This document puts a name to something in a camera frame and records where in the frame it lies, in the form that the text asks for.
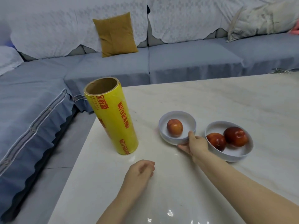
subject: floor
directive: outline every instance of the floor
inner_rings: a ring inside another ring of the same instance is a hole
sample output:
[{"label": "floor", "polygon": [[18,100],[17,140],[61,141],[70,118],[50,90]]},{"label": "floor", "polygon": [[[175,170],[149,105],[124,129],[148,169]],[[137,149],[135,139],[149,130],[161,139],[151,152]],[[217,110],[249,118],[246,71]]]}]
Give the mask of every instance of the floor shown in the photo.
[{"label": "floor", "polygon": [[94,121],[94,113],[76,115],[11,224],[48,223]]}]

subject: bowl containing one fruit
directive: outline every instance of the bowl containing one fruit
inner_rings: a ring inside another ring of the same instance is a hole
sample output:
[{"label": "bowl containing one fruit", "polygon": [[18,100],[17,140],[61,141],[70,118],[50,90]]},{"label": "bowl containing one fruit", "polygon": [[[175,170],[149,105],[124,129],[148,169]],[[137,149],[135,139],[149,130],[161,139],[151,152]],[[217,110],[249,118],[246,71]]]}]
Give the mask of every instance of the bowl containing one fruit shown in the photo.
[{"label": "bowl containing one fruit", "polygon": [[250,134],[231,122],[212,122],[207,126],[204,134],[210,150],[228,162],[236,162],[245,158],[253,149]]},{"label": "bowl containing one fruit", "polygon": [[196,131],[196,121],[192,115],[183,111],[168,112],[159,120],[161,137],[172,145],[188,142],[188,132]]}]

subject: white bowl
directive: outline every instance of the white bowl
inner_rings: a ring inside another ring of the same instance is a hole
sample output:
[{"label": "white bowl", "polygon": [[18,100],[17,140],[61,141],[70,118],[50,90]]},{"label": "white bowl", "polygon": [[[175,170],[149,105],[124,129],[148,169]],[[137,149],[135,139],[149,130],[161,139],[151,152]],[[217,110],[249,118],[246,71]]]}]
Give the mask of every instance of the white bowl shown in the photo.
[{"label": "white bowl", "polygon": [[208,141],[208,144],[210,146],[210,151],[213,152],[218,157],[222,158],[225,161],[228,162],[236,162],[241,159],[244,159],[253,149],[253,140],[250,134],[242,127],[226,121],[216,121],[209,124],[204,132],[205,137],[207,138],[207,135],[210,133],[220,133],[223,135],[223,132],[229,128],[229,127],[239,127],[246,133],[248,137],[248,143],[245,144],[242,147],[232,147],[231,145],[227,144],[225,149],[221,152],[218,149],[216,149],[214,146],[211,145],[211,143]]},{"label": "white bowl", "polygon": [[[172,137],[166,126],[169,120],[171,119],[178,119],[183,124],[183,132],[179,137]],[[196,121],[192,117],[192,115],[188,114],[187,112],[183,111],[172,111],[168,112],[161,117],[159,120],[159,132],[161,137],[168,143],[172,145],[180,145],[185,144],[188,142],[188,132],[196,131]]]}]

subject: person's left arm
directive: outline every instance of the person's left arm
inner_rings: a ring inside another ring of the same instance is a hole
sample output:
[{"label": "person's left arm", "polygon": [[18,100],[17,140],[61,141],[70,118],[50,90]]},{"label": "person's left arm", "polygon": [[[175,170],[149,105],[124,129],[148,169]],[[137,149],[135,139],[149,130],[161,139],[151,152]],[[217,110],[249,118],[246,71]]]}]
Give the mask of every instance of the person's left arm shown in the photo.
[{"label": "person's left arm", "polygon": [[120,224],[140,197],[155,170],[155,162],[140,160],[130,166],[118,195],[96,224]]}]

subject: yellow cling film roll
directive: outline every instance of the yellow cling film roll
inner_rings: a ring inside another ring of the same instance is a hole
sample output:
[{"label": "yellow cling film roll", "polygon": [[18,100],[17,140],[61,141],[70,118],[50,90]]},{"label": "yellow cling film roll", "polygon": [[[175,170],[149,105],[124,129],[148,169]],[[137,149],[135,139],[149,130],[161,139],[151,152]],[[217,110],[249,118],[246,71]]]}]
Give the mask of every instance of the yellow cling film roll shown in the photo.
[{"label": "yellow cling film roll", "polygon": [[84,94],[116,151],[122,155],[134,152],[138,140],[119,80],[94,80],[84,88]]}]

